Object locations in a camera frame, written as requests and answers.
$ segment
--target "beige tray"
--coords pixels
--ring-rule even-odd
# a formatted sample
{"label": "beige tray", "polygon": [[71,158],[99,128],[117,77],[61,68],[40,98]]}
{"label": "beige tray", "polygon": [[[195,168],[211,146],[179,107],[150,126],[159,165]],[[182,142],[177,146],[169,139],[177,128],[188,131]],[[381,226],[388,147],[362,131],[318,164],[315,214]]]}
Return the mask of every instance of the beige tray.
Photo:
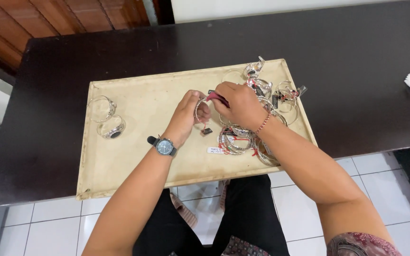
{"label": "beige tray", "polygon": [[[243,70],[246,64],[158,74],[137,78],[124,78],[91,82],[88,100],[105,95],[117,103],[116,113],[126,121],[126,130],[117,139],[104,139],[97,132],[97,123],[89,119],[90,108],[85,117],[82,155],[77,183],[77,199],[99,198],[113,195],[151,145],[149,136],[162,134],[181,98],[187,90],[195,89],[207,94],[215,89],[222,76],[230,69]],[[292,80],[284,59],[266,61],[259,78],[272,81],[274,85]],[[165,183],[165,187],[187,185],[203,181],[222,180],[282,170],[281,167],[264,165],[252,150],[242,155],[208,154],[208,147],[217,147],[221,126],[219,116],[212,109],[213,133],[202,137],[194,127],[191,136],[179,149]],[[316,144],[301,101],[299,119],[290,129]]]}

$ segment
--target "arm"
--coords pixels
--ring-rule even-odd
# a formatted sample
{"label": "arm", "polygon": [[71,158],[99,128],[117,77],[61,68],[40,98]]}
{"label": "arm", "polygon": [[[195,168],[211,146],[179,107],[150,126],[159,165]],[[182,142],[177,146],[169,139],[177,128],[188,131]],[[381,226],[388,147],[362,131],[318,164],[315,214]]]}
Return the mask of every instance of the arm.
{"label": "arm", "polygon": [[[169,138],[176,148],[183,145],[191,133],[193,111],[202,96],[203,93],[192,90],[185,94],[161,138]],[[204,121],[210,118],[206,104],[201,105],[197,114]],[[83,256],[132,255],[134,243],[164,189],[171,163],[171,156],[161,155],[155,148],[148,151],[102,210]]]}
{"label": "arm", "polygon": [[[213,100],[232,123],[256,131],[268,113],[248,86],[222,83],[216,93],[230,108]],[[271,116],[258,136],[295,184],[317,204],[325,241],[345,232],[364,232],[393,241],[378,212],[357,184],[331,157]]]}

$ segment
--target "white tile floor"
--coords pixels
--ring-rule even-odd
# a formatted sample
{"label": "white tile floor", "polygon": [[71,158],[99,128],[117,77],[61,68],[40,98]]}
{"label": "white tile floor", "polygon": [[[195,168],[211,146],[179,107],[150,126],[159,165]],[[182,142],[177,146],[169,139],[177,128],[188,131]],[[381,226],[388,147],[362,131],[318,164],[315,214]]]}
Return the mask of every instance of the white tile floor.
{"label": "white tile floor", "polygon": [[[396,246],[410,255],[410,185],[390,153],[337,161],[371,199]],[[291,256],[325,255],[325,242],[315,203],[286,172],[270,174],[275,208]],[[199,219],[194,231],[211,244],[223,212],[219,182],[172,188]],[[73,198],[13,206],[3,229],[0,256],[79,256],[109,198],[83,202]]]}

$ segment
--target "watch face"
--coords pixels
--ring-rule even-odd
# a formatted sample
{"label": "watch face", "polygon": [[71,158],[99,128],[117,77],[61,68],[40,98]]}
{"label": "watch face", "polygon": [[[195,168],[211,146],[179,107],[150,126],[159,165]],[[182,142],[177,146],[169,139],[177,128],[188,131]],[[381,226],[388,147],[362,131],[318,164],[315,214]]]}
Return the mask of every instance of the watch face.
{"label": "watch face", "polygon": [[174,146],[170,141],[167,139],[162,139],[158,142],[156,145],[156,150],[161,154],[161,155],[168,155],[172,150],[174,149]]}

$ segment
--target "hand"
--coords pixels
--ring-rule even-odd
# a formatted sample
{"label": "hand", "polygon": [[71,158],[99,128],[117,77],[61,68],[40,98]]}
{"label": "hand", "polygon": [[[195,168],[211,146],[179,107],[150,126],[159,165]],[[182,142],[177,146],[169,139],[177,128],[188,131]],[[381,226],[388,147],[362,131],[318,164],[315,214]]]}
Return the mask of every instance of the hand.
{"label": "hand", "polygon": [[[192,126],[199,122],[194,117],[194,110],[196,109],[197,102],[202,97],[205,97],[205,94],[202,92],[189,90],[178,103],[178,107],[175,109],[174,115],[161,138],[170,139],[176,148],[183,145],[191,134]],[[202,103],[199,105],[197,117],[204,123],[208,122],[211,113],[207,104]]]}
{"label": "hand", "polygon": [[229,102],[230,108],[218,99],[212,99],[214,108],[232,123],[256,131],[268,116],[254,91],[246,85],[223,82],[218,84],[215,92]]}

